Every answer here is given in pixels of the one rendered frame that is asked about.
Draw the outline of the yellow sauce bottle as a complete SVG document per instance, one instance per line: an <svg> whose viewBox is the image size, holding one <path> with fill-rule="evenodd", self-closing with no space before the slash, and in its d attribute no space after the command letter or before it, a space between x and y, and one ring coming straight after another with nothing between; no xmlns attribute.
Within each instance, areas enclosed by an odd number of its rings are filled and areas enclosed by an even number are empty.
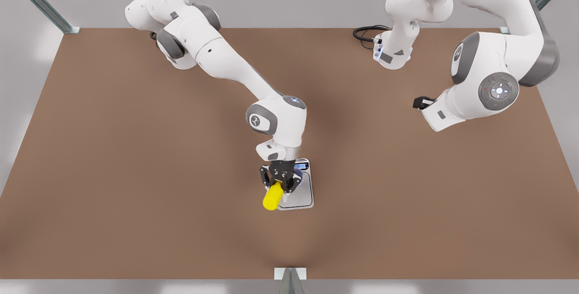
<svg viewBox="0 0 579 294"><path fill-rule="evenodd" d="M267 193L262 200L262 205L268 211L275 211L277 210L280 201L283 199L283 196L283 183L277 180L267 189Z"/></svg>

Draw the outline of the silver digital kitchen scale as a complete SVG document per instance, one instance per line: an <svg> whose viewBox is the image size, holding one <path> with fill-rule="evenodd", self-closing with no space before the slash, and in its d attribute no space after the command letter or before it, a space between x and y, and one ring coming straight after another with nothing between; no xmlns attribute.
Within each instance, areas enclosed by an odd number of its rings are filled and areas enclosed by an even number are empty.
<svg viewBox="0 0 579 294"><path fill-rule="evenodd" d="M308 159L296 160L294 175L301 177L300 184L291 194L284 195L277 208L280 211L306 209L314 205L310 162Z"/></svg>

